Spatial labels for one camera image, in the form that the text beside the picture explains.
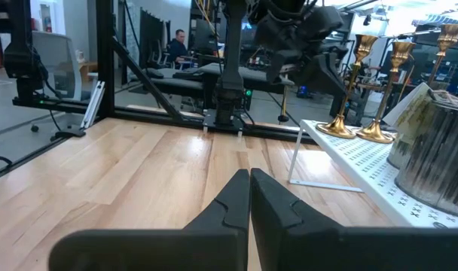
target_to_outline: paper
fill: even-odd
[[[401,100],[383,118],[383,121],[410,138],[416,136],[417,129],[426,112],[426,105],[432,100],[428,95],[428,90],[430,90],[430,87],[425,83],[421,83]]]

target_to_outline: man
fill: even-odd
[[[184,45],[185,33],[184,30],[178,29],[176,31],[176,38],[169,43],[169,62],[181,62],[184,59],[181,56],[187,56],[188,52]]]

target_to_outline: gold candle holder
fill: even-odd
[[[457,24],[444,24],[440,26],[441,32],[438,36],[438,48],[440,51],[437,53],[437,61],[433,66],[432,73],[428,79],[428,85],[433,82],[435,75],[438,71],[438,67],[441,64],[441,61],[446,55],[446,52],[450,46],[454,45],[458,41],[458,25]]]
[[[394,138],[391,135],[381,132],[381,117],[386,107],[386,101],[392,92],[393,77],[398,75],[398,67],[407,61],[408,55],[414,46],[415,44],[411,42],[393,42],[392,69],[389,70],[390,76],[388,77],[388,84],[386,85],[383,100],[378,108],[377,116],[370,125],[356,132],[358,137],[378,143],[389,144],[393,142]]]
[[[358,75],[358,70],[362,66],[362,60],[370,54],[371,46],[378,39],[378,37],[372,35],[356,35],[356,45],[353,53],[355,54],[356,61],[353,64],[353,72],[350,77],[350,83],[348,84],[347,95],[343,99],[343,104],[341,105],[340,112],[336,118],[331,123],[320,123],[316,125],[318,131],[328,134],[330,136],[336,136],[343,139],[354,139],[356,134],[347,129],[344,126],[344,109],[346,108],[346,103],[348,98],[353,91],[353,85],[355,83],[356,76]]]

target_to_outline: light wood surface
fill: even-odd
[[[90,228],[182,228],[238,169],[258,167],[345,226],[392,226],[363,193],[288,185],[295,143],[105,119],[0,178],[0,270],[45,270],[53,244]],[[353,185],[303,145],[294,178]],[[260,270],[254,235],[249,270]]]

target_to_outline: white perforated shelf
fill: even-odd
[[[458,217],[429,207],[395,186],[398,170],[386,161],[391,144],[339,139],[316,130],[319,122],[302,120],[301,128],[398,226],[458,227]]]

